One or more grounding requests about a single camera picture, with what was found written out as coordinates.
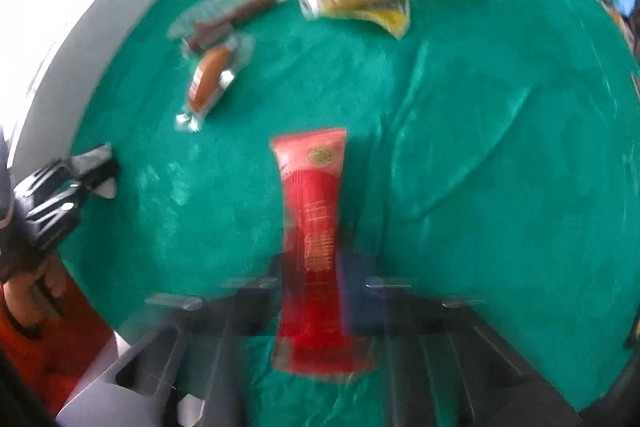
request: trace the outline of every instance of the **person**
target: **person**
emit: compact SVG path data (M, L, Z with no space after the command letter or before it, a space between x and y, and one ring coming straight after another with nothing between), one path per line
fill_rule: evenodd
M0 239L8 236L15 217L7 153L0 139ZM10 242L0 241L0 257L15 253L15 248L11 250ZM27 388L55 416L100 351L114 343L113 331L91 308L57 251L44 255L35 270L0 275L4 281L0 289L0 348ZM30 286L41 279L51 295L62 300L63 314L58 320L46 317L31 296Z

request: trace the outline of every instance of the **white wall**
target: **white wall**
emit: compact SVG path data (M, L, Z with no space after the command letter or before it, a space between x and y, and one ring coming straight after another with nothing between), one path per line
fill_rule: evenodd
M71 150L111 59L155 0L90 0L41 65L10 150L14 182Z

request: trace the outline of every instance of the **hand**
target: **hand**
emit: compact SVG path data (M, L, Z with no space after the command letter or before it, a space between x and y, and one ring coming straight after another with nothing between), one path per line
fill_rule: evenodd
M35 272L18 273L2 287L9 312L26 328L33 327L44 319L44 312L36 305L29 293L29 286L43 275L51 295L54 298L62 297L68 274L60 261L58 252L48 254Z

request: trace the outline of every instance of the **yellow label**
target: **yellow label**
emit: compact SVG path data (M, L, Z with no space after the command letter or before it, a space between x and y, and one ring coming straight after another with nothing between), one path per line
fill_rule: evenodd
M357 10L335 11L326 15L336 19L358 19L374 22L378 26L382 26L396 39L404 36L409 28L408 0L375 4Z
M328 147L316 147L315 149L311 149L306 158L309 160L311 165L316 167L326 167L327 165L331 165L334 161L334 155L331 154L331 149Z

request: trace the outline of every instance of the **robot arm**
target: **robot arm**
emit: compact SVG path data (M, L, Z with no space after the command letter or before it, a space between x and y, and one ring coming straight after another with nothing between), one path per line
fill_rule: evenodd
M20 271L34 271L47 253L73 232L90 192L98 190L104 197L114 197L119 165L111 145L105 144L66 160L52 161L12 190L6 166L8 150L4 140L1 142L0 282L5 282ZM62 314L44 281L37 281L30 293L49 317Z

